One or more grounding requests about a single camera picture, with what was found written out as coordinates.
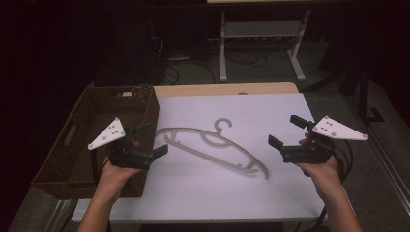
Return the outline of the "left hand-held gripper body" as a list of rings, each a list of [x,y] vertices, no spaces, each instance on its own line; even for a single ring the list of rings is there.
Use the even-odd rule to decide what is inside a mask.
[[[105,147],[111,163],[118,167],[148,170],[154,161],[152,153],[144,152],[134,146],[139,135],[132,135],[132,128],[125,129],[121,120],[116,117],[87,148],[96,151]]]

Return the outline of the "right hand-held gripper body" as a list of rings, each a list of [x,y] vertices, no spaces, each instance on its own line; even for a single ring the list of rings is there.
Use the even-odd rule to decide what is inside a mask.
[[[342,123],[324,116],[319,122],[307,121],[308,138],[304,145],[284,146],[280,153],[284,162],[325,163],[335,153],[335,139],[367,141],[368,135],[353,130]]]

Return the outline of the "person's left hand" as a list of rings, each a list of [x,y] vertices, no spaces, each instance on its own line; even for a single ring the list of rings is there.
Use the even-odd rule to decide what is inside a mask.
[[[106,158],[101,171],[98,190],[103,192],[120,191],[126,181],[139,172],[140,169],[115,166],[109,158]]]

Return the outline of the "person's right hand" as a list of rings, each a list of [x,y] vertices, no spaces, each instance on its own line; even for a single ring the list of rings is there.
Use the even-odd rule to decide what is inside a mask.
[[[316,191],[321,198],[327,198],[341,189],[337,160],[330,157],[325,163],[296,163],[313,181]]]

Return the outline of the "grey plastic clothes hanger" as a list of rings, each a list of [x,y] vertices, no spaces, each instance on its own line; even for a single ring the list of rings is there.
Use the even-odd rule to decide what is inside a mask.
[[[217,166],[241,173],[245,176],[262,174],[269,179],[269,170],[255,155],[238,143],[222,135],[222,124],[232,127],[227,118],[214,122],[214,131],[193,127],[168,127],[158,129],[157,137],[162,137],[168,145],[199,156]]]

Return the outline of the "white table mat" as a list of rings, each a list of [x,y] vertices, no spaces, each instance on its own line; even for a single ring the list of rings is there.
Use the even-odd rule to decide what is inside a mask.
[[[174,146],[153,162],[139,198],[121,198],[110,218],[115,222],[284,221],[318,218],[323,208],[313,183],[302,171],[282,160],[268,144],[273,135],[295,145],[304,130],[292,115],[310,119],[301,94],[162,97],[159,128],[193,127],[214,131],[218,118],[222,135],[261,160],[269,170],[245,176]]]

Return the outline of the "brown wicker basket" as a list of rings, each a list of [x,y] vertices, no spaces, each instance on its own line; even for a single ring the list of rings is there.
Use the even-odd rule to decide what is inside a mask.
[[[90,198],[93,172],[103,165],[106,149],[91,143],[116,117],[125,129],[150,123],[140,135],[141,150],[153,149],[160,106],[151,85],[88,88],[78,98],[32,185],[57,199]]]

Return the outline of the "dark metal stand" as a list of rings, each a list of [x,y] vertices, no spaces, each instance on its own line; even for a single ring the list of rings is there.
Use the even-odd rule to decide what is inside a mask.
[[[380,112],[376,108],[368,106],[369,77],[364,65],[349,65],[308,87],[302,88],[301,91],[303,93],[315,92],[342,77],[343,81],[339,86],[342,95],[350,96],[356,88],[359,88],[358,114],[363,123],[368,126],[370,123],[383,122],[384,118]]]

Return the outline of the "grey metal table frame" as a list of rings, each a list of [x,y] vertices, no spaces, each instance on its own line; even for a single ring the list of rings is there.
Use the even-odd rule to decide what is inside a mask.
[[[63,232],[71,221],[76,203],[76,200],[58,200],[44,232]]]

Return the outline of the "white metal desk frame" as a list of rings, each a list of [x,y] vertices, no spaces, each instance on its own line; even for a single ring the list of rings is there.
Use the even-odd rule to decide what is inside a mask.
[[[262,4],[279,3],[292,0],[207,0],[208,4],[221,6],[222,4]],[[287,50],[287,56],[293,68],[294,74],[301,82],[306,80],[301,65],[298,61],[298,52],[308,26],[311,8],[304,8],[304,14],[300,19],[293,20],[269,20],[269,21],[228,21],[226,10],[220,13],[220,54],[219,68],[220,81],[227,81],[226,67],[226,40],[241,38],[292,38],[295,40],[292,48]]]

